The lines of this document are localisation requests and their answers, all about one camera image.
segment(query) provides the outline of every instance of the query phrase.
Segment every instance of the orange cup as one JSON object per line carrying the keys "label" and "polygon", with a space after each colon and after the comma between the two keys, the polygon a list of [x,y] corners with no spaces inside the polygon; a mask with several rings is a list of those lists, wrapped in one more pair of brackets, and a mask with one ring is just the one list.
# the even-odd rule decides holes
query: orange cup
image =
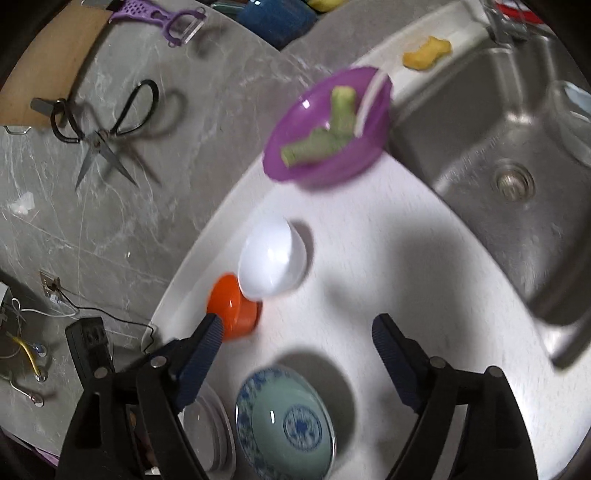
{"label": "orange cup", "polygon": [[207,313],[215,313],[222,319],[223,340],[231,340],[254,330],[259,305],[242,294],[236,275],[226,273],[217,279],[209,294]]}

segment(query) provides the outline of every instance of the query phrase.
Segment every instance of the sink basin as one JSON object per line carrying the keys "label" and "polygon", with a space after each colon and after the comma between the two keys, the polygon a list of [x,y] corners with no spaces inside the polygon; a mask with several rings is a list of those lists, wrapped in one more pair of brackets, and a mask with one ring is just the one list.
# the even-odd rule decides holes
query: sink basin
{"label": "sink basin", "polygon": [[591,168],[554,135],[554,80],[589,90],[555,38],[487,40],[394,108],[388,148],[483,243],[564,368],[591,340]]}

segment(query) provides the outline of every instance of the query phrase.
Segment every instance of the black cable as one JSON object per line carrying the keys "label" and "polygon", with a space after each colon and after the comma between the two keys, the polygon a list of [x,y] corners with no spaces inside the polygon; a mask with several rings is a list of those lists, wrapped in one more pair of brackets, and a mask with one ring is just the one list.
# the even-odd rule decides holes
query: black cable
{"label": "black cable", "polygon": [[145,323],[140,323],[140,322],[132,322],[131,320],[123,320],[120,318],[117,318],[116,316],[114,316],[113,314],[104,311],[103,309],[97,308],[97,307],[80,307],[76,304],[74,304],[74,302],[72,302],[69,298],[68,295],[66,295],[63,290],[58,287],[57,285],[53,285],[55,290],[57,290],[59,293],[61,293],[61,295],[64,297],[64,299],[66,299],[66,301],[72,305],[75,309],[78,310],[94,310],[95,312],[101,312],[104,313],[105,315],[108,315],[109,317],[111,317],[113,320],[116,320],[117,322],[121,322],[121,323],[128,323],[129,325],[139,325],[141,327],[146,327],[150,329],[150,343],[148,345],[145,346],[143,353],[146,353],[146,350],[148,348],[150,348],[152,346],[152,344],[154,343],[154,327],[152,327],[151,325],[146,325]]}

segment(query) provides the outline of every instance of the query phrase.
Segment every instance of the white countertop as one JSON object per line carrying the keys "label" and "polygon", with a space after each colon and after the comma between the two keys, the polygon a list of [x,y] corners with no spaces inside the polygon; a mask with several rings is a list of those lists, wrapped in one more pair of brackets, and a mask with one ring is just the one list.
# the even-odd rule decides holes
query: white countertop
{"label": "white countertop", "polygon": [[[458,2],[394,35],[360,63],[392,66],[427,32],[449,38],[454,54],[485,34]],[[394,103],[428,78],[395,67],[389,72]],[[213,283],[236,271],[249,230],[266,213],[283,215],[304,232],[311,268],[298,289],[264,303],[251,336],[222,345],[207,380],[231,418],[242,381],[260,367],[285,363],[308,378],[331,412],[338,450],[332,478],[385,478],[415,421],[371,340],[374,317],[389,313],[404,335],[455,368],[500,366],[530,433],[540,479],[567,465],[591,426],[591,352],[556,371],[528,310],[488,252],[426,185],[385,154],[354,181],[317,193],[272,184],[255,162],[155,312],[163,341],[192,333]],[[436,478],[447,478],[463,412],[457,409]],[[241,452],[236,477],[256,478]]]}

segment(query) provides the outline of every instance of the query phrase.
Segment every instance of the yellow cable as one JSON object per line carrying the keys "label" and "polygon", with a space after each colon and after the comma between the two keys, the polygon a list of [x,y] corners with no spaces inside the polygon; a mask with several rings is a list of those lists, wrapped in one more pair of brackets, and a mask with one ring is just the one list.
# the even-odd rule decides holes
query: yellow cable
{"label": "yellow cable", "polygon": [[27,354],[27,356],[29,357],[29,360],[31,361],[31,366],[33,367],[33,371],[35,372],[35,375],[40,377],[41,372],[39,371],[39,368],[38,368],[37,364],[35,363],[35,357],[31,353],[31,349],[29,348],[29,346],[23,341],[23,339],[21,339],[19,337],[15,337],[15,336],[11,335],[10,338],[12,340],[14,340],[16,343],[18,343],[22,347],[23,350],[25,350],[25,353]]}

